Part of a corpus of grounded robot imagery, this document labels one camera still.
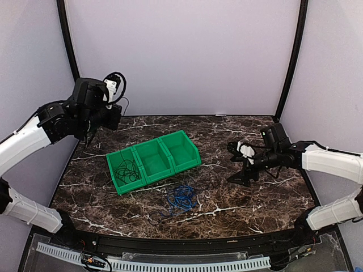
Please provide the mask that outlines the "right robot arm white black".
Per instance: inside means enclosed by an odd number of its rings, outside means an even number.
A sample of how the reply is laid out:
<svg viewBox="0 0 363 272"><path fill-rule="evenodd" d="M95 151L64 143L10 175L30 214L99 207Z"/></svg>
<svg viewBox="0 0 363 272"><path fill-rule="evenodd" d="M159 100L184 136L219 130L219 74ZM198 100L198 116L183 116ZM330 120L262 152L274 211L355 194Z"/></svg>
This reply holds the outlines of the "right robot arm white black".
<svg viewBox="0 0 363 272"><path fill-rule="evenodd" d="M231 161L242 163L241 170L230 176L228 182L249 187L262 172L270 175L271 168L291 168L327 174L357 185L351 194L301 214L289 234L293 245L303 245L312 232L324 227L362 219L361 153L337 150L313 140L292 142L280 123L262 128L260 134L264 142L261 146L245 141L227 144Z"/></svg>

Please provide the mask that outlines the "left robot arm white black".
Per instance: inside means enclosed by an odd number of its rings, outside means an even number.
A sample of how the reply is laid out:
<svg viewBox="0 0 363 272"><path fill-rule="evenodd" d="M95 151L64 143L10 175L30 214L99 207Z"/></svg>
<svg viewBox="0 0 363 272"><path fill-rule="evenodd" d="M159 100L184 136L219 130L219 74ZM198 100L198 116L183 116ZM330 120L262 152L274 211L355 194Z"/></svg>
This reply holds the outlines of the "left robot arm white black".
<svg viewBox="0 0 363 272"><path fill-rule="evenodd" d="M119 72L103 80L78 78L69 98L42 105L20 128L1 140L1 174L68 136L89 145L100 127L116 130L122 111L118 101L125 91L126 79ZM66 212L30 200L4 179L1 180L1 214L57 233L68 247L76 247L80 242L80 235L73 230Z"/></svg>

